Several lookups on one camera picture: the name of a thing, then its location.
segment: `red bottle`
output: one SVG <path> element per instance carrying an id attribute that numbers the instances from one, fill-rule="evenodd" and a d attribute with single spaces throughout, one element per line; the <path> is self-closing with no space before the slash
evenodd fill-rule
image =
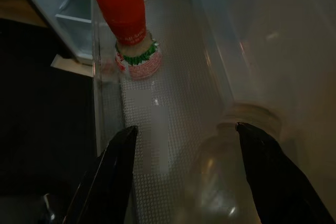
<path id="1" fill-rule="evenodd" d="M 97 0 L 104 19 L 119 43 L 135 45 L 146 36 L 143 0 Z"/>

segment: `textured plastic surface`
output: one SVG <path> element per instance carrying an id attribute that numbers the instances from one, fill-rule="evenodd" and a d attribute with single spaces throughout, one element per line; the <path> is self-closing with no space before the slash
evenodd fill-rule
<path id="1" fill-rule="evenodd" d="M 335 5 L 335 0 L 146 2 L 162 68 L 147 80 L 120 80 L 122 117 L 140 130 L 134 163 L 139 223 L 175 221 L 187 178 L 197 175 L 191 168 L 199 147 L 217 134 L 226 115 L 232 119 L 233 104 L 241 108 L 241 103 L 275 111 L 282 122 L 281 148 L 336 217 Z M 106 24 L 100 20 L 95 26 L 103 31 Z M 104 31 L 100 63 L 113 57 L 114 41 Z M 100 133 L 115 127 L 120 97 L 117 85 L 110 85 L 101 86 L 106 104 L 99 104 L 105 113 Z"/>

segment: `dark floor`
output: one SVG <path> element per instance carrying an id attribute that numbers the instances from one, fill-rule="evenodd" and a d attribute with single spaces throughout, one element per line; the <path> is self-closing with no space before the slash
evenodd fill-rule
<path id="1" fill-rule="evenodd" d="M 95 159 L 92 78 L 50 67 L 64 52 L 49 29 L 0 19 L 0 197 L 68 202 Z"/>

